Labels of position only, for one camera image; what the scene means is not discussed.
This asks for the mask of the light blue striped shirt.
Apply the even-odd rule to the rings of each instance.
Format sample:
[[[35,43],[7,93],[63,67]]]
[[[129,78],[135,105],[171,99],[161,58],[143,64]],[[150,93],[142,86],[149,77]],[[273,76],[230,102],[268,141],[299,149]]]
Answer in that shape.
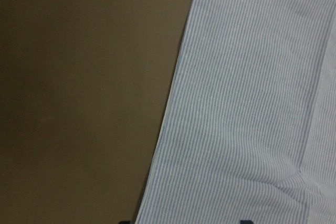
[[[335,223],[335,0],[192,0],[137,223]]]

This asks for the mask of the brown paper table cover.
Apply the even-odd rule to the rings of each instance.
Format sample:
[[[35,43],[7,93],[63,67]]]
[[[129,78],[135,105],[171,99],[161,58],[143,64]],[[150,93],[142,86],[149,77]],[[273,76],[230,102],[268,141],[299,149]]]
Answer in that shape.
[[[191,0],[1,0],[1,223],[134,220]]]

